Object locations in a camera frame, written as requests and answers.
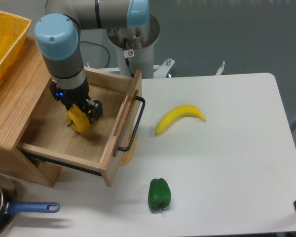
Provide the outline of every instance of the blue pan handle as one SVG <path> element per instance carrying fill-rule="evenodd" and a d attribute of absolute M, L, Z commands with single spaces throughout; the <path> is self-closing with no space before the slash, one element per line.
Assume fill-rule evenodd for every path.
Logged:
<path fill-rule="evenodd" d="M 43 213 L 56 213 L 60 209 L 57 202 L 10 202 L 7 207 L 7 214 L 14 214 L 18 212 L 43 212 Z"/>

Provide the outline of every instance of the gray floor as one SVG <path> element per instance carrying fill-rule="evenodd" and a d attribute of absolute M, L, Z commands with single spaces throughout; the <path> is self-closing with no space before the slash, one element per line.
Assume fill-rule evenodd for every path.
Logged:
<path fill-rule="evenodd" d="M 0 1 L 0 9 L 37 22 L 45 0 Z M 175 77 L 214 75 L 222 61 L 225 74 L 275 75 L 288 121 L 296 113 L 296 0 L 150 0 L 161 28 L 155 64 L 173 58 Z M 29 32 L 33 36 L 33 26 Z M 85 31 L 82 40 L 105 45 L 109 67 L 117 67 L 105 31 Z M 107 53 L 82 45 L 83 59 L 101 68 Z M 296 131 L 293 133 L 296 144 Z"/>

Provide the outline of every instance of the black metal handle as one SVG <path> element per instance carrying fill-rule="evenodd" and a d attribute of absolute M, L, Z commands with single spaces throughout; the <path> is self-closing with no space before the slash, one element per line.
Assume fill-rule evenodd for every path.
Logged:
<path fill-rule="evenodd" d="M 142 115 L 143 115 L 143 112 L 144 112 L 144 108 L 145 108 L 145 104 L 146 104 L 145 99 L 143 97 L 136 96 L 136 100 L 142 102 L 142 107 L 140 108 L 138 118 L 137 118 L 134 130 L 133 130 L 133 133 L 132 133 L 132 137 L 130 138 L 128 146 L 127 147 L 117 147 L 117 150 L 121 151 L 121 152 L 127 152 L 127 151 L 129 151 L 131 149 L 131 147 L 133 145 L 135 135 L 136 135 L 136 132 L 137 132 L 137 128 L 139 126 L 140 119 L 142 118 Z"/>

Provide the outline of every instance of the yellow plastic basket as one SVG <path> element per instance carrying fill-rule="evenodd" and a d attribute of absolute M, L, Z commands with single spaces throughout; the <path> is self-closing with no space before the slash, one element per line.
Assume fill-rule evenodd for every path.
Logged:
<path fill-rule="evenodd" d="M 0 80 L 20 52 L 32 21 L 0 11 Z"/>

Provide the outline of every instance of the pepper stem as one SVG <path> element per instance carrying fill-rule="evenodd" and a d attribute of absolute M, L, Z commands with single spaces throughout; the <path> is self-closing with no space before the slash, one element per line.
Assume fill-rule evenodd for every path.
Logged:
<path fill-rule="evenodd" d="M 70 121 L 71 122 L 67 125 L 67 127 L 70 127 L 71 125 L 74 125 L 74 121 L 72 121 L 72 119 Z"/>

